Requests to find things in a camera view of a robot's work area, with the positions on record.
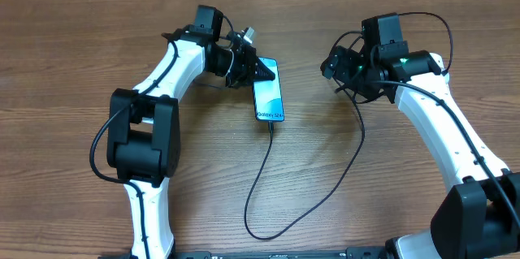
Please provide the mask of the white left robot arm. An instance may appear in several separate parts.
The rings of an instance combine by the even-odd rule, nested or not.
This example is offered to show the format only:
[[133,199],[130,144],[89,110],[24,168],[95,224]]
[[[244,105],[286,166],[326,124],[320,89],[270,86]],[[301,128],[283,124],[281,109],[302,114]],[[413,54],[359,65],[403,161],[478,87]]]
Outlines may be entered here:
[[168,187],[180,160],[179,104],[203,72],[228,88],[274,80],[257,55],[256,32],[247,27],[222,36],[227,16],[200,5],[192,24],[162,34],[167,50],[156,68],[132,89],[116,89],[102,131],[106,160],[116,170],[130,201],[133,246],[130,258],[171,258],[175,237],[169,223]]

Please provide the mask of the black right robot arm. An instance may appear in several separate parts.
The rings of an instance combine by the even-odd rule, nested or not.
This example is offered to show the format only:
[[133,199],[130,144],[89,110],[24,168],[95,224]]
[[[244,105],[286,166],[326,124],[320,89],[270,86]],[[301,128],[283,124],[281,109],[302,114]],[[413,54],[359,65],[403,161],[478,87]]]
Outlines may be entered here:
[[386,97],[415,126],[447,195],[430,226],[349,258],[492,258],[519,250],[519,175],[479,138],[449,88],[450,61],[410,51],[400,15],[378,15],[354,33],[360,50],[335,43],[321,64],[354,105]]

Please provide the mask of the Galaxy smartphone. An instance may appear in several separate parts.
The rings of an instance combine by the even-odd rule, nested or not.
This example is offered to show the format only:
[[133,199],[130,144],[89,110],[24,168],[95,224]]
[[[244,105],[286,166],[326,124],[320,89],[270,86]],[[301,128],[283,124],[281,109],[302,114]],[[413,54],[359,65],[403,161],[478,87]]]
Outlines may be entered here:
[[260,122],[283,122],[284,106],[280,87],[278,63],[273,58],[260,58],[274,73],[273,80],[259,80],[253,83],[253,100],[256,119]]

